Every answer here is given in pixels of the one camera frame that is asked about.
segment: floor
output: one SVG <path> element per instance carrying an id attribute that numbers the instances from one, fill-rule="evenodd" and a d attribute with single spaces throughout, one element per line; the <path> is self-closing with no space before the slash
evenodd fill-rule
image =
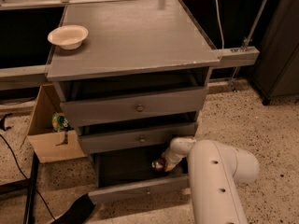
<path id="1" fill-rule="evenodd" d="M 249 223 L 298 223 L 299 220 L 299 105 L 294 98 L 276 99 L 268 106 L 246 80 L 238 80 L 237 92 L 226 82 L 210 85 L 199 117 L 198 139 L 213 139 L 241 147 L 256 155 L 261 165 L 258 180 L 237 190 Z M 12 129 L 0 131 L 14 150 L 28 176 L 33 149 L 26 139 L 35 102 L 0 105 Z M 85 158 L 40 164 L 37 188 L 57 217 L 82 194 L 95 190 L 95 173 Z M 12 155 L 0 140 L 0 184 L 20 180 Z M 25 191 L 0 196 L 0 223 L 22 223 Z M 36 195 L 36 223 L 51 217 Z M 86 223 L 194 223 L 190 191 L 178 190 L 144 198 L 100 203 Z"/>

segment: drawer front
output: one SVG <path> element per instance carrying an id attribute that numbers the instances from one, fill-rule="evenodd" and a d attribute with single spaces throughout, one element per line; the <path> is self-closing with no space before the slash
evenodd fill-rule
<path id="1" fill-rule="evenodd" d="M 207 88 L 192 88 L 134 97 L 66 102 L 61 103 L 61 108 L 72 126 L 81 127 L 198 111 L 204 105 L 206 93 Z"/>
<path id="2" fill-rule="evenodd" d="M 86 154 L 151 146 L 169 142 L 173 135 L 195 135 L 195 126 L 194 122 L 190 122 L 123 133 L 84 135 L 79 137 L 79 143 Z"/>
<path id="3" fill-rule="evenodd" d="M 110 188 L 101 188 L 89 192 L 89 197 L 93 203 L 108 203 L 142 197 L 154 193 L 186 189 L 188 187 L 188 175 L 181 175 L 157 178 L 133 184 L 118 185 Z"/>

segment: green object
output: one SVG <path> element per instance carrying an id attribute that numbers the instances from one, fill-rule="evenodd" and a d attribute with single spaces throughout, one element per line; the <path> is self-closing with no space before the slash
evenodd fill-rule
<path id="1" fill-rule="evenodd" d="M 54 112 L 52 116 L 52 125 L 55 132 L 60 132 L 60 131 L 70 129 L 67 119 L 64 116 L 60 116 L 56 112 Z"/>

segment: white cable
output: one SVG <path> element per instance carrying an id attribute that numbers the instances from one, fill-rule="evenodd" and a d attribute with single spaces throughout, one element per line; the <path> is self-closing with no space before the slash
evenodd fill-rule
<path id="1" fill-rule="evenodd" d="M 223 50 L 224 50 L 224 38 L 223 38 L 223 32 L 222 32 L 222 27 L 221 27 L 221 18 L 220 18 L 220 14 L 219 14 L 219 5 L 218 5 L 218 0 L 215 0 L 216 2 L 216 11 L 217 11 L 217 20 L 218 20 L 218 25 L 219 25 L 219 29 L 221 31 L 221 42 L 222 42 L 222 49 L 221 49 L 221 56 L 219 58 L 219 62 L 222 59 L 223 56 Z"/>

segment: cardboard box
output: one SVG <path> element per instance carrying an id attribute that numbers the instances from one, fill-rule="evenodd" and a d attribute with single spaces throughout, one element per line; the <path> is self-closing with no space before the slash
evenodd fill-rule
<path id="1" fill-rule="evenodd" d="M 62 113 L 60 99 L 52 84 L 40 87 L 36 105 L 30 120 L 27 138 L 40 162 L 65 161 L 86 157 L 82 152 L 74 130 L 68 132 L 68 144 L 64 132 L 55 133 L 52 127 L 53 112 Z"/>

